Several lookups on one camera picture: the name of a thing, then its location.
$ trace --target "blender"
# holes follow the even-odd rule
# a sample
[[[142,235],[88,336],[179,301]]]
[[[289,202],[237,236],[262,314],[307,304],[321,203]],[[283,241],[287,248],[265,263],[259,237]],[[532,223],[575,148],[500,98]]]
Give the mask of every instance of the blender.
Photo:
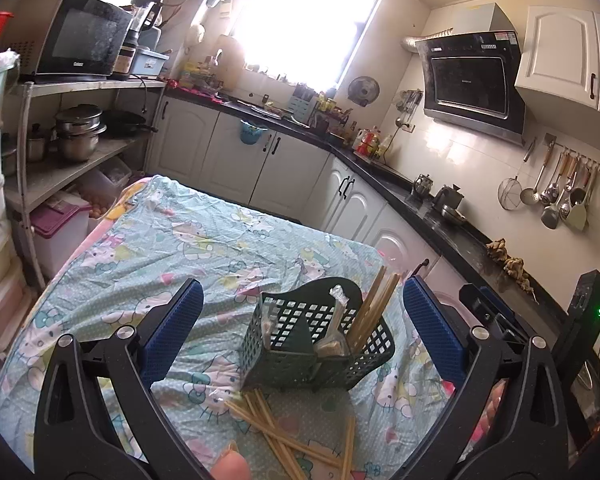
[[[125,8],[133,17],[131,18],[129,30],[126,32],[125,41],[122,43],[113,66],[113,74],[109,76],[110,79],[122,81],[129,79],[129,69],[131,69],[131,63],[138,49],[138,36],[140,32],[149,30],[154,26],[161,7],[162,0],[131,0],[131,6]],[[149,23],[145,23],[146,17],[151,11],[153,11],[154,16]]]

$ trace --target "purple lid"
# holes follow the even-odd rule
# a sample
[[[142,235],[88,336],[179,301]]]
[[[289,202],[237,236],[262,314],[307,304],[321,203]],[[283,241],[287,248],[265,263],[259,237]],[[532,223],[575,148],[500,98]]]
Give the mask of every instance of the purple lid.
[[[51,197],[31,212],[31,225],[36,234],[49,240],[76,213],[88,209],[88,206],[81,207]]]

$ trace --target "hanging blue basket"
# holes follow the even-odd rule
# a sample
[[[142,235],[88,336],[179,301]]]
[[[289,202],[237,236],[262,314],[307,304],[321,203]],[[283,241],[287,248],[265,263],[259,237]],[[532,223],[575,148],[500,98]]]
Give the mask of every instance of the hanging blue basket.
[[[255,126],[246,121],[240,121],[242,123],[242,129],[240,130],[240,140],[245,144],[251,145],[258,142],[258,139],[263,132],[266,132],[268,128],[261,126]]]

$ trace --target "hello kitty tablecloth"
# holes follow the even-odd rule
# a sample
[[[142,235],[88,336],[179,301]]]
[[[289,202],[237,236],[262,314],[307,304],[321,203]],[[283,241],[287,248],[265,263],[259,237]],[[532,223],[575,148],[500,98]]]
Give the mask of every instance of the hello kitty tablecloth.
[[[167,378],[155,383],[152,393],[205,466],[235,440],[254,478],[282,480],[283,470],[261,434],[222,402],[239,388],[237,349],[257,297],[263,290],[291,290],[323,276],[345,276],[366,291],[382,264],[380,255],[161,176],[129,202],[129,211],[56,276],[14,342],[0,374],[2,436],[32,468],[36,406],[58,336],[106,338],[167,303],[193,276],[204,288],[204,309]],[[343,451],[345,415],[356,415],[352,480],[389,478],[448,399],[401,296],[399,287],[384,313],[394,357],[354,389],[266,392],[285,431],[333,454]],[[123,446],[141,458],[110,382],[101,380],[101,386]],[[311,480],[340,476],[309,457],[297,460]]]

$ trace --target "window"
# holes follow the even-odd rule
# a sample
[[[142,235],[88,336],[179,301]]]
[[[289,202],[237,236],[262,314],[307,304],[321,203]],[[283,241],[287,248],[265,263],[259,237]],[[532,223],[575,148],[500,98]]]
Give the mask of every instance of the window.
[[[249,0],[233,35],[246,62],[317,91],[339,83],[378,0]]]

